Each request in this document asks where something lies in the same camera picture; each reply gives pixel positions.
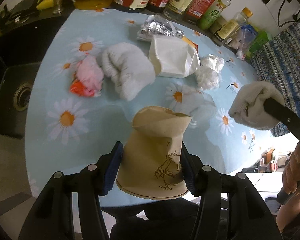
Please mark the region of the person's right hand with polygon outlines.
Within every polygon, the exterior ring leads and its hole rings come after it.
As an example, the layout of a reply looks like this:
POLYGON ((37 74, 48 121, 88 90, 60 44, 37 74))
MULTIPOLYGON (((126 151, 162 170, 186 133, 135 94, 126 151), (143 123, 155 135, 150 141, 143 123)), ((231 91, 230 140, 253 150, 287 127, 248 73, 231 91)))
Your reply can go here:
POLYGON ((296 145, 290 161, 282 174, 283 188, 286 194, 300 193, 300 143, 296 145))

